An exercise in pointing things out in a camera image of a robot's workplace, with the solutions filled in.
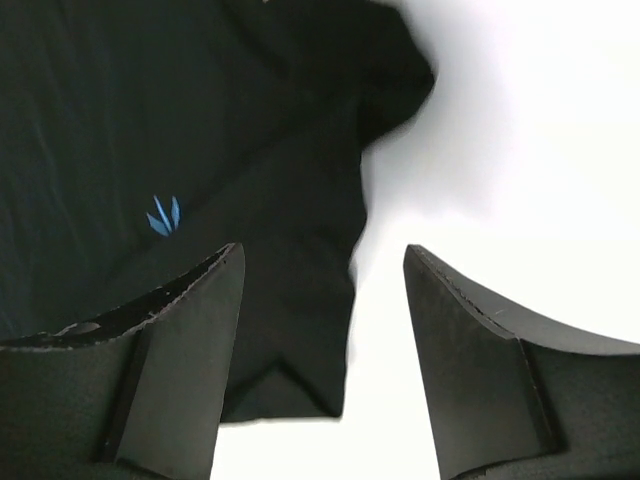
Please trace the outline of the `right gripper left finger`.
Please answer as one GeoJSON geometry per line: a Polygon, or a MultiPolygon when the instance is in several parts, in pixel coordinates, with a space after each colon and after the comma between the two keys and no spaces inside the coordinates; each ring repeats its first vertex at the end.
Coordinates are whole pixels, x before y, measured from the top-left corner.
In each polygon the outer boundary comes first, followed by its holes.
{"type": "Polygon", "coordinates": [[[2,477],[208,478],[244,274],[228,245],[97,318],[3,342],[2,477]]]}

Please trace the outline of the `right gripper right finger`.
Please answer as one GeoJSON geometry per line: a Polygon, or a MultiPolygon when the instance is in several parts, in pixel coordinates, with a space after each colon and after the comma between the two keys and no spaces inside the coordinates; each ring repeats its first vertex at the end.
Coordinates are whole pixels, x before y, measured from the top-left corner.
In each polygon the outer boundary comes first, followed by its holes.
{"type": "Polygon", "coordinates": [[[564,325],[419,245],[407,300],[443,479],[635,479],[639,347],[564,325]]]}

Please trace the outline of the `black t shirt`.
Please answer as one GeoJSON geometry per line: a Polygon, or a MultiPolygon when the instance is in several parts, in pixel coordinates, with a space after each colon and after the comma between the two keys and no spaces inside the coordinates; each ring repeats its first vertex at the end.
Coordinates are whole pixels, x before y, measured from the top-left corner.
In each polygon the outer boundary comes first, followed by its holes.
{"type": "Polygon", "coordinates": [[[337,418],[363,151],[435,83],[371,1],[5,1],[1,334],[59,330],[240,243],[222,419],[337,418]]]}

